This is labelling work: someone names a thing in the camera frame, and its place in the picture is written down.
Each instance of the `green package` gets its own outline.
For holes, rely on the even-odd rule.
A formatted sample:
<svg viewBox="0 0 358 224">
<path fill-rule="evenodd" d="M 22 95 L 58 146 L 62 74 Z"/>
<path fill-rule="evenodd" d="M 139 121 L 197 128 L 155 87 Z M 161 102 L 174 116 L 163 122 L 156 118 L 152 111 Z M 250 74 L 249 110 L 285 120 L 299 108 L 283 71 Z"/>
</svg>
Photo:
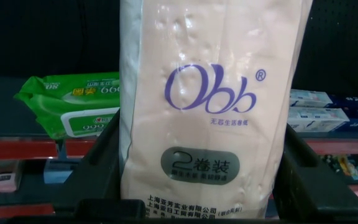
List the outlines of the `green package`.
<svg viewBox="0 0 358 224">
<path fill-rule="evenodd" d="M 119 109 L 119 74 L 31 77 L 14 97 L 37 115 L 52 139 L 94 136 Z"/>
</svg>

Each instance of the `toilet paper package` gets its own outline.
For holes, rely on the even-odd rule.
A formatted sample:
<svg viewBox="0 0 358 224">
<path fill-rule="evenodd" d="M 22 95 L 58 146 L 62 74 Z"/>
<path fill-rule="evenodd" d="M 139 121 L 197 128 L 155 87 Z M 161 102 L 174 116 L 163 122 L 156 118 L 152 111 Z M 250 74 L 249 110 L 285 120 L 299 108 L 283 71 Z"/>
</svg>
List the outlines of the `toilet paper package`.
<svg viewBox="0 0 358 224">
<path fill-rule="evenodd" d="M 263 218 L 311 1 L 121 0 L 121 198 Z"/>
</svg>

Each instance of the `black wall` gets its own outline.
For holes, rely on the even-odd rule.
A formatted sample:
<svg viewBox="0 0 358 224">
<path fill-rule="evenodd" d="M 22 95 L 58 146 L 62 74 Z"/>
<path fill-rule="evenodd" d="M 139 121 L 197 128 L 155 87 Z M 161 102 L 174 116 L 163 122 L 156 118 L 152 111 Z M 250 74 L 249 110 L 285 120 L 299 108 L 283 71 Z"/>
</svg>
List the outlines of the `black wall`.
<svg viewBox="0 0 358 224">
<path fill-rule="evenodd" d="M 118 64 L 119 0 L 0 0 L 0 76 Z M 358 95 L 358 0 L 314 0 L 293 88 Z"/>
</svg>

